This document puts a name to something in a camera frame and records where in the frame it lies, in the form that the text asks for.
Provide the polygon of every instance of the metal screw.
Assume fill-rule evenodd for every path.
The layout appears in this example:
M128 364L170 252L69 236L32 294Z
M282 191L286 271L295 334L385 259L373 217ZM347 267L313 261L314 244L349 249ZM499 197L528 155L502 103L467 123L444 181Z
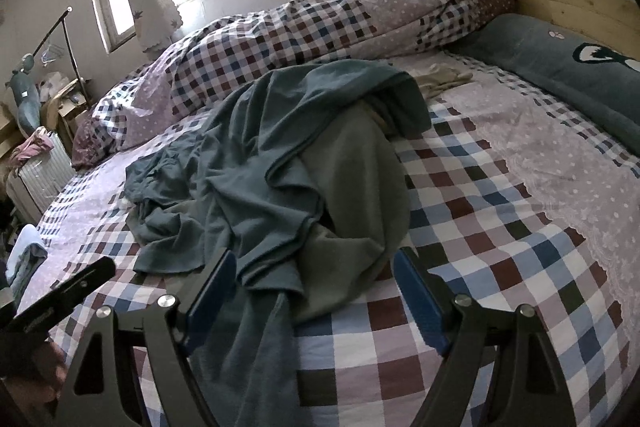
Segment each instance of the metal screw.
M520 306L520 313L527 318L531 318L536 315L536 309L530 304L523 304Z
M158 299L158 306L161 308L170 308L175 304L175 297L173 295L162 295Z
M463 308L466 308L467 306L471 306L472 300L471 300L471 297L469 297L469 295L459 293L454 297L453 302L455 302L458 306L462 306Z
M101 306L95 311L95 314L99 319L103 319L111 315L111 308L108 306Z

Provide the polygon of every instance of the teal blanket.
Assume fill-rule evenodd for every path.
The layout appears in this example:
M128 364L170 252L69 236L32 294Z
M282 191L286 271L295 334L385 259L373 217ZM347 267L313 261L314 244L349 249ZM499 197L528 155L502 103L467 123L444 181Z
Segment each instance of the teal blanket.
M136 270L190 271L225 247L238 259L238 292L212 329L219 349L194 355L227 380L207 396L222 427L306 423L289 296L304 294L294 254L324 206L298 153L361 98L402 136L430 126L415 81L391 66L292 66L240 87L199 131L127 168L129 223L145 245Z

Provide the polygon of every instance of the checkered duvet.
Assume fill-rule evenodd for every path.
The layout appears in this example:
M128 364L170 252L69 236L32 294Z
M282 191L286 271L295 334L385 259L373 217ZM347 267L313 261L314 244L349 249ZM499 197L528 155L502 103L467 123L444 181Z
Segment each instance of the checkered duvet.
M393 62L415 73L443 60L482 72L525 103L545 107L550 124L575 132L607 159L611 172L626 169L640 177L638 158L564 103L513 75L444 54ZM451 93L463 100L467 89L470 86ZM205 108L148 144L76 176L43 217L40 231L50 245L50 261L57 259L62 269L41 268L23 307L40 296L45 286L65 280L101 255L109 255L118 267L111 282L52 330L53 339L69 357L95 309L103 304L117 311L139 309L174 284L132 271L138 245L125 224L130 204L121 192L124 167L198 128L210 110ZM474 121L480 120L478 115L462 114L447 101L447 94L430 102L430 111L431 130L418 139L394 142L410 192L406 243L454 292L469 293L487 307L534 304L558 352L578 425L599 425L637 368L607 272L591 255L589 241L562 220L550 219L529 187L495 152L491 140L479 134ZM93 206L87 199L94 201ZM73 221L76 210L82 214L86 235L79 233L79 221ZM436 352L422 341L388 268L350 305L299 327L297 338L300 400L310 410L314 425L321 427L408 426L440 364ZM136 350L136 362L152 423L165 425L143 349ZM488 352L465 426L478 421L491 369Z
M423 52L514 7L515 0L291 0L223 17L111 89L76 134L74 166L142 144L270 70Z

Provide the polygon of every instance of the teal pillow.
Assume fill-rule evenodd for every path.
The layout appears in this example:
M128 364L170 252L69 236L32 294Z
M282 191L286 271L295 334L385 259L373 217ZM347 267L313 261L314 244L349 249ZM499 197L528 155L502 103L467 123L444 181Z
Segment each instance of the teal pillow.
M500 15L448 48L552 93L640 155L640 62L525 15Z

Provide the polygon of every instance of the checkered bedsheet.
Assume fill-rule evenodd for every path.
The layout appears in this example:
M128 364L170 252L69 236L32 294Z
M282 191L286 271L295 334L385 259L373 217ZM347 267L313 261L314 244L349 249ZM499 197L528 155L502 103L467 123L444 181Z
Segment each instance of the checkered bedsheet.
M609 157L612 169L640 172L638 158L566 104L497 68L460 60L494 74L531 103L545 107L549 116ZM599 425L632 378L621 307L610 293L607 273L593 261L584 237L547 217L491 143L478 137L470 118L443 99L432 101L430 110L431 130L418 139L394 143L410 192L407 244L456 293L473 295L486 307L534 304L558 352L578 425ZM197 128L206 116L205 110L186 118L145 153ZM107 175L110 162L73 179L60 194L40 224L46 240L64 227L76 194ZM124 223L129 209L116 190L60 274L66 279L101 255L109 255L118 266L111 282L52 331L69 356L95 309L103 304L116 311L142 308L170 283L132 271L138 246ZM364 295L299 327L296 335L300 400L316 426L408 426L440 365L436 352L422 341L388 268ZM465 426L478 421L491 355L489 351L476 382ZM144 350L136 350L136 362L152 423L165 425Z

